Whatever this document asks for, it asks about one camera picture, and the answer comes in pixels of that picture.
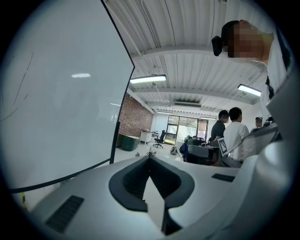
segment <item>black strap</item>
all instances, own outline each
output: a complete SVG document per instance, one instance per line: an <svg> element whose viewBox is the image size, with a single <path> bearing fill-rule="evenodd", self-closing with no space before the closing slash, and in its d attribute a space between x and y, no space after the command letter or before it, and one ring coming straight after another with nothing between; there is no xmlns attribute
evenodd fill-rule
<svg viewBox="0 0 300 240"><path fill-rule="evenodd" d="M282 60L285 65L285 69L287 70L291 64L291 55L290 55L289 50L286 48L286 46L282 40L281 33L279 32L279 29L277 27L276 27L276 34L277 34L277 39L278 39L281 54L282 54ZM266 85L268 86L268 89L269 89L269 99L272 99L272 97L274 97L274 89L270 86L269 76L267 77Z"/></svg>

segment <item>green tub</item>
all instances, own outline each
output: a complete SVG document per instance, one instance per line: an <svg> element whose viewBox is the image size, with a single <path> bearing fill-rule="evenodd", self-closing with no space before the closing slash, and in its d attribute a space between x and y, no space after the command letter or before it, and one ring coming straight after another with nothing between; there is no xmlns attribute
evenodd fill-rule
<svg viewBox="0 0 300 240"><path fill-rule="evenodd" d="M139 137L120 135L121 149L125 151L133 151L136 149L139 141Z"/></svg>

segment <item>black office chair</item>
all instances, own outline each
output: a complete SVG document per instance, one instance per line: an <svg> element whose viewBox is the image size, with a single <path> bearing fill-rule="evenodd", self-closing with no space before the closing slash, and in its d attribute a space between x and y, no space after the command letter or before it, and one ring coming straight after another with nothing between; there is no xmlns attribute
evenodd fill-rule
<svg viewBox="0 0 300 240"><path fill-rule="evenodd" d="M156 142L156 144L154 144L154 145L157 145L157 148L158 148L158 146L161 146L162 148L164 148L161 144L164 142L164 137L165 137L165 131L163 130L162 131L162 133L161 133L161 136L160 136L160 138L155 138L154 140L155 140L155 142Z"/></svg>

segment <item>man in white shirt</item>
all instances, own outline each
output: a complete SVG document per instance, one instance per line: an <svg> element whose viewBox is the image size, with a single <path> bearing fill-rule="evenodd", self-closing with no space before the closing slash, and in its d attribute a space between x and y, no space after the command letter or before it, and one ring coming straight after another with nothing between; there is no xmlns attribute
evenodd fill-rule
<svg viewBox="0 0 300 240"><path fill-rule="evenodd" d="M278 29L271 34L261 32L245 20L230 21L222 27L221 37L215 36L211 42L215 56L224 50L230 58L246 58L267 66L268 80L261 94L264 123L270 116L266 104L281 87L293 61L282 34Z"/></svg>
<svg viewBox="0 0 300 240"><path fill-rule="evenodd" d="M234 107L229 111L229 117L232 121L224 131L224 141L229 151L234 149L240 141L249 134L249 130L246 125L242 124L242 110L238 107ZM239 159L239 156L235 151L233 158Z"/></svg>

